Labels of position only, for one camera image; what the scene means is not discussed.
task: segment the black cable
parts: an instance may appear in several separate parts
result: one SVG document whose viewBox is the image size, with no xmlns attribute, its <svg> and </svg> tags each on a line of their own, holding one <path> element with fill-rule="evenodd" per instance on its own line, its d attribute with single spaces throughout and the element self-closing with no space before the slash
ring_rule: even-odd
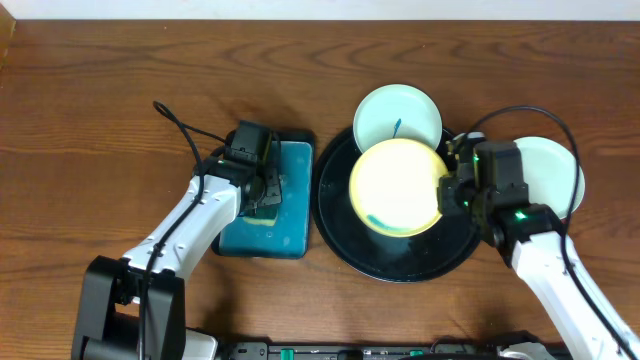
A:
<svg viewBox="0 0 640 360">
<path fill-rule="evenodd" d="M 191 147 L 191 151 L 193 152 L 193 156 L 196 158 L 196 166 L 198 168 L 198 177 L 200 178 L 200 186 L 198 187 L 198 193 L 194 197 L 191 204 L 189 204 L 189 207 L 187 207 L 184 210 L 184 212 L 180 215 L 180 217 L 178 217 L 176 221 L 173 224 L 171 224 L 169 229 L 167 229 L 167 232 L 165 232 L 164 235 L 162 235 L 162 238 L 160 238 L 160 241 L 158 241 L 155 245 L 153 245 L 153 251 L 151 252 L 151 256 L 149 257 L 149 262 L 147 262 L 147 267 L 144 270 L 144 274 L 142 276 L 142 279 L 143 279 L 142 288 L 140 290 L 140 309 L 139 309 L 140 310 L 140 313 L 139 313 L 140 326 L 138 328 L 138 359 L 139 360 L 145 360 L 145 330 L 146 330 L 145 329 L 145 326 L 146 326 L 145 313 L 147 308 L 147 291 L 149 289 L 149 282 L 151 279 L 151 271 L 153 269 L 153 265 L 156 259 L 158 258 L 158 255 L 160 255 L 160 251 L 162 251 L 164 244 L 167 242 L 171 234 L 178 228 L 178 226 L 180 226 L 182 221 L 189 215 L 189 213 L 200 203 L 200 200 L 202 199 L 202 194 L 204 193 L 204 165 L 202 164 L 202 159 L 200 158 L 200 154 L 198 153 L 198 148 L 196 147 L 196 144 L 191 139 L 189 132 L 187 132 L 187 126 L 185 126 L 185 124 L 180 122 L 180 120 L 178 120 L 178 118 L 175 115 L 173 115 L 173 113 L 169 110 L 169 108 L 167 108 L 161 102 L 154 101 L 153 107 L 162 116 L 166 117 L 167 119 L 175 123 L 180 129 L 180 131 L 182 132 L 182 135 L 184 135 L 185 139 L 187 139 L 187 142 Z"/>
<path fill-rule="evenodd" d="M 224 151 L 227 149 L 226 146 L 220 146 L 219 148 L 213 150 L 213 152 L 211 152 L 211 156 L 213 157 L 220 157 L 220 155 L 224 154 Z"/>
<path fill-rule="evenodd" d="M 487 224 L 489 223 L 489 212 L 487 211 L 487 205 L 489 204 L 489 195 L 493 191 L 493 186 L 487 187 L 482 194 L 482 220 Z"/>
<path fill-rule="evenodd" d="M 571 279 L 573 280 L 574 284 L 578 288 L 578 291 L 580 292 L 584 300 L 587 302 L 587 304 L 589 304 L 589 307 L 591 307 L 591 310 L 593 310 L 593 312 L 596 314 L 598 319 L 600 319 L 604 327 L 609 331 L 609 333 L 611 333 L 611 336 L 618 343 L 618 346 L 622 350 L 624 350 L 624 352 L 627 354 L 627 356 L 631 360 L 638 360 L 635 354 L 631 351 L 629 344 L 622 338 L 622 336 L 620 336 L 620 334 L 618 334 L 616 329 L 614 329 L 613 325 L 611 325 L 611 323 L 609 322 L 609 320 L 607 320 L 607 318 L 604 316 L 602 311 L 600 311 L 600 309 L 595 304 L 593 299 L 591 299 L 591 296 L 587 293 L 587 290 L 584 288 L 584 286 L 580 282 L 580 279 L 578 279 L 578 275 L 576 275 L 575 271 L 573 270 L 573 264 L 571 263 L 571 260 L 569 259 L 569 255 L 567 254 L 567 233 L 569 232 L 569 225 L 571 224 L 571 213 L 573 211 L 573 207 L 576 201 L 576 194 L 578 193 L 578 185 L 580 183 L 580 156 L 578 155 L 578 145 L 576 144 L 576 141 L 573 138 L 573 134 L 571 133 L 571 130 L 569 130 L 569 127 L 567 126 L 567 124 L 564 121 L 562 121 L 562 119 L 560 119 L 558 116 L 540 107 L 530 106 L 530 105 L 509 106 L 509 107 L 494 111 L 486 115 L 482 119 L 478 120 L 471 127 L 471 129 L 466 134 L 463 135 L 463 138 L 458 143 L 458 146 L 456 146 L 456 150 L 458 149 L 460 144 L 462 144 L 467 140 L 467 136 L 470 133 L 476 131 L 476 129 L 487 120 L 504 113 L 508 113 L 512 111 L 523 111 L 523 110 L 539 112 L 541 114 L 546 115 L 551 120 L 555 121 L 555 123 L 558 124 L 558 126 L 560 126 L 560 128 L 566 135 L 567 139 L 569 140 L 569 143 L 571 144 L 571 151 L 573 152 L 573 156 L 576 159 L 576 173 L 575 173 L 576 177 L 573 183 L 573 191 L 571 194 L 571 201 L 569 202 L 569 211 L 567 212 L 565 226 L 562 233 L 560 234 L 560 252 L 562 253 L 562 260 L 564 262 L 565 268 L 567 269 L 567 272 L 569 273 L 569 276 L 571 276 Z"/>
<path fill-rule="evenodd" d="M 218 141 L 221 141 L 221 142 L 222 142 L 223 144 L 225 144 L 225 145 L 230 145 L 230 144 L 228 144 L 228 143 L 227 143 L 227 140 L 225 140 L 223 137 L 218 136 L 218 135 L 216 135 L 216 134 L 212 134 L 212 133 L 210 133 L 210 132 L 206 132 L 206 131 L 204 131 L 204 130 L 200 130 L 200 129 L 198 129 L 198 128 L 195 128 L 195 127 L 193 127 L 193 126 L 191 126 L 191 125 L 187 125 L 187 124 L 185 124 L 185 123 L 182 123 L 182 126 L 184 126 L 184 128 L 185 128 L 185 129 L 189 129 L 189 130 L 191 130 L 191 131 L 193 131 L 193 132 L 197 132 L 198 134 L 201 134 L 201 135 L 204 135 L 204 136 L 208 136 L 208 137 L 214 138 L 214 139 L 216 139 L 216 140 L 218 140 Z"/>
<path fill-rule="evenodd" d="M 278 151 L 276 152 L 275 156 L 275 160 L 273 161 L 275 163 L 276 169 L 278 169 L 278 172 L 280 172 L 280 159 L 282 157 L 282 142 L 280 141 L 280 135 L 278 135 L 278 132 L 273 131 L 273 138 L 276 139 L 276 144 L 278 144 Z"/>
</svg>

